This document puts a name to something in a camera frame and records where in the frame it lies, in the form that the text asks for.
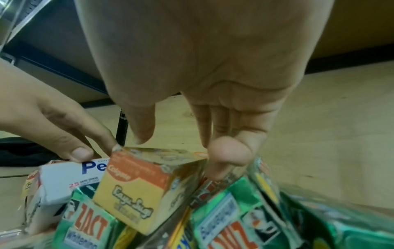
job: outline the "blue metal beam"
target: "blue metal beam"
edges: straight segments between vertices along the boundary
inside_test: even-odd
[[[3,50],[17,59],[25,60],[35,66],[41,67],[49,72],[55,73],[88,88],[103,94],[108,94],[102,80],[84,73],[81,70],[62,62],[27,43],[17,42],[12,46],[6,46]]]

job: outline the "colgate box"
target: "colgate box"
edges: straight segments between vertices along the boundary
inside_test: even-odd
[[[31,235],[55,226],[62,218],[74,188],[98,183],[109,158],[91,162],[57,162],[39,167],[34,179],[24,187],[25,224]]]
[[[117,148],[93,201],[148,235],[196,190],[205,158],[185,150]]]

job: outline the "white box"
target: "white box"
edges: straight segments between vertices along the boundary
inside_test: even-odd
[[[61,162],[39,167],[25,206],[27,232],[31,235],[56,226],[61,220],[74,188],[97,183],[109,158],[91,162]]]

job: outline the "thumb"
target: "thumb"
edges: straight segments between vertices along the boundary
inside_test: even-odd
[[[155,131],[155,105],[148,107],[128,106],[122,111],[127,117],[127,121],[134,134],[134,142],[143,144],[147,142]]]
[[[42,145],[63,159],[86,162],[94,156],[92,148],[51,123],[42,114],[15,124],[9,131]]]

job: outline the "black metal post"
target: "black metal post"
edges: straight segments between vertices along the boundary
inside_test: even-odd
[[[127,136],[128,121],[122,110],[120,111],[118,129],[116,130],[116,141],[119,145],[124,146]]]

